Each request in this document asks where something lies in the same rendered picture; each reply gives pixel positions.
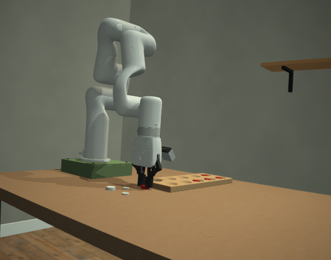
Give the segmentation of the tan tray with round pockets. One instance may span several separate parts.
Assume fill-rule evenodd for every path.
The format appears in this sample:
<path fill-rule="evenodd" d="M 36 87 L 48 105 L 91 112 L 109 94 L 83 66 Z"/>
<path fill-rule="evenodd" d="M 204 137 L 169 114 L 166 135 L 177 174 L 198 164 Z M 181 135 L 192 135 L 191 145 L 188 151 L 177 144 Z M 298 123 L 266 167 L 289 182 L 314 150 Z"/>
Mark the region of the tan tray with round pockets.
<path fill-rule="evenodd" d="M 203 176 L 201 174 L 208 175 L 209 177 Z M 197 178 L 192 178 L 192 177 L 197 177 Z M 171 192 L 185 191 L 185 190 L 232 183 L 232 178 L 221 177 L 222 179 L 219 179 L 215 177 L 221 177 L 221 176 L 198 173 L 198 174 L 187 174 L 187 175 L 153 178 L 153 181 L 160 181 L 160 182 L 153 182 L 152 188 L 171 193 Z M 210 180 L 205 180 L 204 178 L 208 178 Z M 200 181 L 193 181 L 193 180 L 200 180 Z"/>

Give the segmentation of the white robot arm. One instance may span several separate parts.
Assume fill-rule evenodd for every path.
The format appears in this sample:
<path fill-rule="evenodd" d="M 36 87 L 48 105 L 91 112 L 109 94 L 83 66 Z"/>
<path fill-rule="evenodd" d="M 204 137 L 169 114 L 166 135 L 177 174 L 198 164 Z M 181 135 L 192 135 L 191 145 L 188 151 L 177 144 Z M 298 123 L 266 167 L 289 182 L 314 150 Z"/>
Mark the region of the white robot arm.
<path fill-rule="evenodd" d="M 114 41 L 120 42 L 122 64 L 116 63 Z M 161 98 L 127 95 L 130 78 L 145 72 L 144 56 L 152 56 L 155 50 L 155 39 L 143 28 L 116 18 L 101 22 L 93 77 L 98 83 L 114 87 L 94 86 L 86 91 L 86 137 L 85 149 L 79 152 L 81 161 L 111 161 L 107 158 L 109 118 L 105 110 L 139 118 L 138 135 L 160 136 Z"/>

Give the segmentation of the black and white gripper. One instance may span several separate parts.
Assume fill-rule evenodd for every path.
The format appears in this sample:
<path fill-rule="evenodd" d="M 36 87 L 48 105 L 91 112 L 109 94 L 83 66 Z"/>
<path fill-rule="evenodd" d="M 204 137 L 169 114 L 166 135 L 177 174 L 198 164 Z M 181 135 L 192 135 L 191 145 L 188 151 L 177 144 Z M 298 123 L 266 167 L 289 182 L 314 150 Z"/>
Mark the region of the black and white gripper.
<path fill-rule="evenodd" d="M 145 185 L 145 188 L 152 188 L 153 176 L 162 170 L 159 136 L 138 135 L 135 137 L 132 166 L 138 174 L 138 186 Z M 147 176 L 144 174 L 145 167 L 147 167 Z"/>

